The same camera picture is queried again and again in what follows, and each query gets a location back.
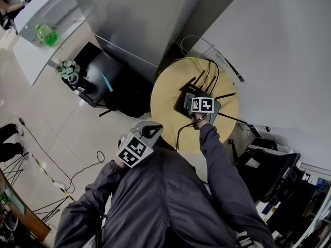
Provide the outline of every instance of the gray jacket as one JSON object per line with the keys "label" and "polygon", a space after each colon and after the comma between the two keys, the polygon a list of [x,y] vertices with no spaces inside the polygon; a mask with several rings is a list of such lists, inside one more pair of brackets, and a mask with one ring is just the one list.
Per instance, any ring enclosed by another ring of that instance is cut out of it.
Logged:
{"label": "gray jacket", "polygon": [[244,231],[265,248],[273,247],[215,127],[201,128],[200,145],[212,197],[182,156],[154,146],[149,157],[127,172],[114,161],[103,167],[84,195],[63,211],[54,247],[82,247],[96,233],[111,194],[102,247],[162,247],[168,227],[194,247],[235,247],[236,232]]}

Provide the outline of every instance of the chair backrest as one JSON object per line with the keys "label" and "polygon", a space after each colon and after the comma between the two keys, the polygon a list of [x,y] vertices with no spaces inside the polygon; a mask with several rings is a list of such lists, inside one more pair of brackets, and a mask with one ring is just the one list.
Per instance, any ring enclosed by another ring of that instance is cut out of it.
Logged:
{"label": "chair backrest", "polygon": [[[257,167],[247,165],[251,158],[258,162]],[[275,156],[262,149],[248,150],[239,157],[236,167],[253,200],[266,203],[277,193],[283,175],[295,167],[299,158],[299,153]]]}

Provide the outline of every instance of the white cable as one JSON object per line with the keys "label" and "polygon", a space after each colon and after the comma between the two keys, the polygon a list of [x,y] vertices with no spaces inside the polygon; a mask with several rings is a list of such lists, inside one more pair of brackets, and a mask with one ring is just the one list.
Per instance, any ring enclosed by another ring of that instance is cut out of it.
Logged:
{"label": "white cable", "polygon": [[183,48],[182,48],[182,44],[183,44],[183,41],[185,40],[185,39],[187,39],[188,37],[195,37],[195,38],[199,38],[199,39],[202,39],[202,40],[204,40],[205,42],[207,42],[214,50],[216,50],[217,51],[217,49],[214,47],[214,45],[212,45],[209,41],[207,41],[206,39],[204,39],[204,38],[202,38],[202,37],[200,37],[200,36],[197,36],[197,35],[188,35],[188,36],[186,36],[184,39],[182,39],[182,41],[180,42],[180,50],[182,51],[182,53],[183,53],[183,55],[184,56],[186,56],[186,54],[184,53],[184,51],[183,51]]}

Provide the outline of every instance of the hand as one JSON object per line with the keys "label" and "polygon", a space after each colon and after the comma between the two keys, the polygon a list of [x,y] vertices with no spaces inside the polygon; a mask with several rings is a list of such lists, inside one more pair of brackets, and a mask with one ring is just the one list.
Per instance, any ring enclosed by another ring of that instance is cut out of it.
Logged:
{"label": "hand", "polygon": [[125,168],[125,163],[122,162],[122,160],[118,157],[115,158],[114,162],[117,164],[117,166],[120,169],[124,169]]}
{"label": "hand", "polygon": [[[202,113],[195,113],[195,117],[197,119],[205,116],[206,114],[202,114]],[[199,129],[201,129],[204,125],[208,124],[209,120],[208,120],[208,116],[206,116],[206,118],[204,118],[203,120],[201,120],[200,122],[197,123]]]}

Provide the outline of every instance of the round wooden table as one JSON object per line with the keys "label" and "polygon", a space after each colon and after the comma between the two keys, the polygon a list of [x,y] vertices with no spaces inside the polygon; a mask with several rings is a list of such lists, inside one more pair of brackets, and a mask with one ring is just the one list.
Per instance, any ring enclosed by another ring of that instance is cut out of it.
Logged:
{"label": "round wooden table", "polygon": [[[176,147],[178,130],[189,123],[191,120],[183,116],[174,109],[174,105],[180,95],[179,89],[185,85],[194,76],[198,78],[200,73],[208,70],[208,61],[204,59],[182,59],[169,67],[157,79],[151,99],[152,119],[163,125],[162,137],[167,143],[174,148]],[[210,64],[209,80],[211,81],[214,75],[217,76],[217,68],[214,63]],[[200,87],[206,75],[196,84]],[[228,75],[219,67],[219,78],[212,93],[213,97],[218,97],[236,92],[234,85]],[[238,117],[238,98],[237,96],[226,97],[218,100],[221,103],[219,112],[228,116]],[[225,142],[234,129],[236,121],[218,115],[213,123],[220,135],[220,141]],[[182,152],[198,153],[200,152],[199,131],[193,127],[186,127],[182,130],[179,136],[179,145]]]}

